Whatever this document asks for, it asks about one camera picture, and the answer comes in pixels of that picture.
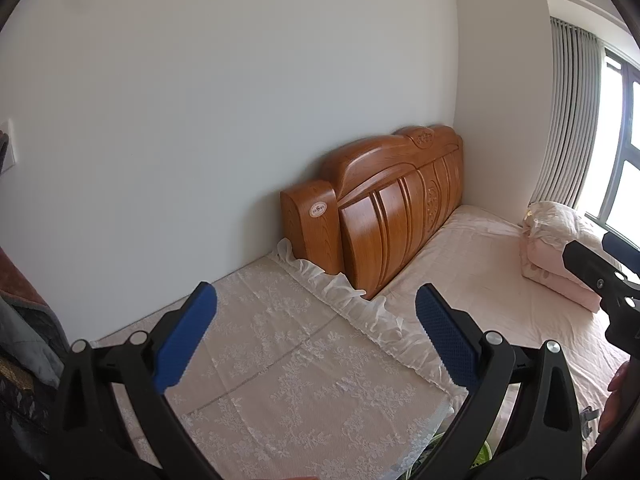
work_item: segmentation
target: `blue gripper pad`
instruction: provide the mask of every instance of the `blue gripper pad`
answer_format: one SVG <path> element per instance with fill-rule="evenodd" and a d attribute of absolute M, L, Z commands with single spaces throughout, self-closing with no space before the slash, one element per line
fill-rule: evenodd
<path fill-rule="evenodd" d="M 159 394 L 180 382 L 193 353 L 216 315 L 218 298 L 210 283 L 202 282 L 182 306 L 182 316 L 156 352 L 154 386 Z"/>
<path fill-rule="evenodd" d="M 454 312 L 430 283 L 418 289 L 415 295 L 415 313 L 424 331 L 435 346 L 453 382 L 474 391 L 479 383 L 479 355 L 454 320 Z M 468 314 L 457 314 L 467 316 L 473 323 Z M 476 329 L 479 336 L 482 336 L 477 326 Z"/>
<path fill-rule="evenodd" d="M 621 264 L 628 267 L 631 272 L 640 274 L 640 253 L 622 238 L 613 233 L 605 233 L 602 237 L 602 248 Z"/>

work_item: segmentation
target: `metal screw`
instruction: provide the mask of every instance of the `metal screw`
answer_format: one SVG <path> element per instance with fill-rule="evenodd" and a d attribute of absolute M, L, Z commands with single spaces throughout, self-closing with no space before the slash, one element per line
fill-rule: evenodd
<path fill-rule="evenodd" d="M 132 345 L 142 345 L 146 341 L 147 333 L 143 330 L 138 330 L 129 336 L 129 342 Z"/>
<path fill-rule="evenodd" d="M 75 354 L 79 354 L 86 348 L 86 341 L 84 339 L 78 339 L 71 345 L 71 351 Z"/>
<path fill-rule="evenodd" d="M 502 344 L 502 336 L 497 332 L 487 332 L 485 339 L 487 340 L 488 343 L 494 346 L 498 346 L 499 344 Z"/>
<path fill-rule="evenodd" d="M 546 348 L 553 354 L 557 354 L 560 351 L 560 343 L 558 341 L 548 341 Z"/>

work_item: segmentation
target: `round sticker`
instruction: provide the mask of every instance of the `round sticker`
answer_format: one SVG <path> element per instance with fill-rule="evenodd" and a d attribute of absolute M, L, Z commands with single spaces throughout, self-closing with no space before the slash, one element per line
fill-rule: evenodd
<path fill-rule="evenodd" d="M 311 209 L 309 210 L 309 214 L 311 215 L 311 218 L 318 218 L 319 216 L 322 216 L 325 211 L 326 211 L 326 202 L 316 202 L 311 206 Z"/>

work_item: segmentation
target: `floral lace pattern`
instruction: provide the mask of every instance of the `floral lace pattern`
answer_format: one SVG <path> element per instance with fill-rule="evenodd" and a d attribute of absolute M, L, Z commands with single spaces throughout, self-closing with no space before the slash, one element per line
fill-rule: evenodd
<path fill-rule="evenodd" d="M 447 415 L 441 389 L 273 260 L 262 258 L 215 286 L 216 318 L 166 398 L 225 479 L 397 478 Z M 100 344 L 150 330 L 181 304 Z M 114 389 L 137 452 L 157 464 L 124 389 Z"/>

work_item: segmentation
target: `wooden headboard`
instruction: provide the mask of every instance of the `wooden headboard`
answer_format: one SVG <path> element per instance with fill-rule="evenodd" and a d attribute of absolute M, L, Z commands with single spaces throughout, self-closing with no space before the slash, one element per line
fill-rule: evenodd
<path fill-rule="evenodd" d="M 462 139 L 408 126 L 331 152 L 318 180 L 280 193 L 295 257 L 375 296 L 460 203 Z"/>

